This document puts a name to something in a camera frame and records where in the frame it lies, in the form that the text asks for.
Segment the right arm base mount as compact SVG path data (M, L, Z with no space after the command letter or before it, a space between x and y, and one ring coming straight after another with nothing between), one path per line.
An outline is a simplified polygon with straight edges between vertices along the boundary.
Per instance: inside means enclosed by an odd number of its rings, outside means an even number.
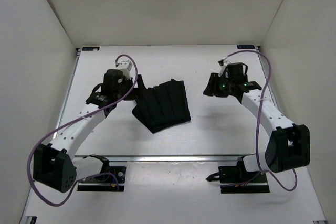
M266 174L262 174L260 171L246 171L241 157L237 159L235 166L219 166L218 172L210 174L206 181L220 182L221 194L270 193Z

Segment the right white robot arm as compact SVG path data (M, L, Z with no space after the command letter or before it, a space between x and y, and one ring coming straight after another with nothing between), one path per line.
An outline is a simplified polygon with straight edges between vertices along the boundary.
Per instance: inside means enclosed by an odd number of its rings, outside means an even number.
M269 141L264 152L247 155L235 169L236 178L248 182L256 171L279 173L310 164L310 131L285 117L263 94L262 87L248 81L248 67L242 62L219 61L219 73L211 73L204 95L235 97L264 128Z

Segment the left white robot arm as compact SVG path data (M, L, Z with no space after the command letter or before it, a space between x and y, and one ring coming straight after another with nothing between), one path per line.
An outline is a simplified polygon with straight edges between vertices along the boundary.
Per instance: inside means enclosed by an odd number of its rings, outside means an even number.
M110 174L109 161L90 154L76 159L77 150L122 100L135 100L145 91L141 75L133 80L127 70L109 69L96 85L75 123L68 123L48 144L40 143L33 154L33 179L61 193L75 182L95 177L104 181Z

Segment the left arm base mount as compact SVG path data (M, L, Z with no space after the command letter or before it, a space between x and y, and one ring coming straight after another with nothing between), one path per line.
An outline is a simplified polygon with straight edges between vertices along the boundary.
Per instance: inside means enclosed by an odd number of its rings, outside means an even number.
M77 172L77 191L115 192L124 191L127 165L112 162L106 157L88 155L74 161Z

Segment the blue table label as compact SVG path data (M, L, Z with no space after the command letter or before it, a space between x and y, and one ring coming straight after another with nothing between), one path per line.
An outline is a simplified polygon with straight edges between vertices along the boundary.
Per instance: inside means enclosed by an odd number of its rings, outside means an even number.
M255 49L254 45L237 45L237 49L246 50L246 49Z
M82 47L82 51L99 51L100 47Z

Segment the right blue table label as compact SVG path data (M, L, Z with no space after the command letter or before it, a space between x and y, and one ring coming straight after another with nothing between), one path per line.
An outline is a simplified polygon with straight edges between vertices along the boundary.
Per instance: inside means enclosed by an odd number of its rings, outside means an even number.
M254 45L237 45L237 49L246 50L246 49L255 49Z

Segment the left blue table label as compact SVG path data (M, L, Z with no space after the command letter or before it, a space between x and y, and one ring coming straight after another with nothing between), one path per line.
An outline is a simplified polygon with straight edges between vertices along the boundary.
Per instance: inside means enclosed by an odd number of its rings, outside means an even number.
M82 47L82 51L99 51L100 47Z

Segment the aluminium table edge rail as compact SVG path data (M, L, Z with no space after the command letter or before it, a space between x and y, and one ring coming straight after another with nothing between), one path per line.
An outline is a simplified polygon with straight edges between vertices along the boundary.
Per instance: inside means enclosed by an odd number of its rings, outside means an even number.
M105 155L109 162L233 162L244 155Z

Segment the black pleated skirt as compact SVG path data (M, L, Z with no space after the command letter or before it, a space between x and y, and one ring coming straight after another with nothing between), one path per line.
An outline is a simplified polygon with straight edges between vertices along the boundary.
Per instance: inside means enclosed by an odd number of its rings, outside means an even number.
M147 88L135 102L132 114L153 134L191 121L183 80Z

